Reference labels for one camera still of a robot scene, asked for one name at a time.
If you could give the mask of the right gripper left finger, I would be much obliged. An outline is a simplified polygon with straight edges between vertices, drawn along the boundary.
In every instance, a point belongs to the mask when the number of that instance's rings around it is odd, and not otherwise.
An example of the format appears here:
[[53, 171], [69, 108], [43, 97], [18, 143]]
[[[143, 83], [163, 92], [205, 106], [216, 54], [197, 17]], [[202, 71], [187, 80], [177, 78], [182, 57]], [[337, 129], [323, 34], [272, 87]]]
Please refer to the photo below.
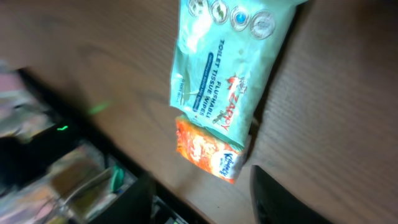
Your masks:
[[144, 174], [90, 224], [150, 223], [154, 192], [154, 179]]

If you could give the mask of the orange Kleenex tissue pack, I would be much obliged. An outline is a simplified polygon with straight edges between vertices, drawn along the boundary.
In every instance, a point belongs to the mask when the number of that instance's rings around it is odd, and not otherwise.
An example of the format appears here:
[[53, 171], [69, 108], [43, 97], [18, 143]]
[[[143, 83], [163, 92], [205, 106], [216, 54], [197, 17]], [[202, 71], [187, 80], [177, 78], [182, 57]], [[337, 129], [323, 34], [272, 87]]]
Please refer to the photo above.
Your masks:
[[176, 117], [177, 152], [200, 169], [235, 183], [246, 158], [246, 150], [229, 144], [206, 129], [191, 123], [186, 116]]

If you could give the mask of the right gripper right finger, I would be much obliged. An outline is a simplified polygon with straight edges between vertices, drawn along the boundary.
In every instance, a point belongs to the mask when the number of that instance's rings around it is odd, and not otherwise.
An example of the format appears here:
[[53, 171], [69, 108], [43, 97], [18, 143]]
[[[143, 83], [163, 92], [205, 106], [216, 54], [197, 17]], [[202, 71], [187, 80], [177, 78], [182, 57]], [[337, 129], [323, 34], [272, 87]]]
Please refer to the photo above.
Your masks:
[[250, 188], [254, 217], [260, 224], [331, 223], [257, 165], [251, 167]]

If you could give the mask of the mint green wipes pack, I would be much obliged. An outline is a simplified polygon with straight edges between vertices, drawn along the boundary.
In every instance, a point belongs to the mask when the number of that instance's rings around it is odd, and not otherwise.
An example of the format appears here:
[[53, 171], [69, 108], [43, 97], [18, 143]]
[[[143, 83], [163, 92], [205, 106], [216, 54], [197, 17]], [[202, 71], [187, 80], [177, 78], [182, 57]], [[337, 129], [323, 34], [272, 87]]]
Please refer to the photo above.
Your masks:
[[298, 5], [303, 0], [180, 2], [170, 105], [243, 147]]

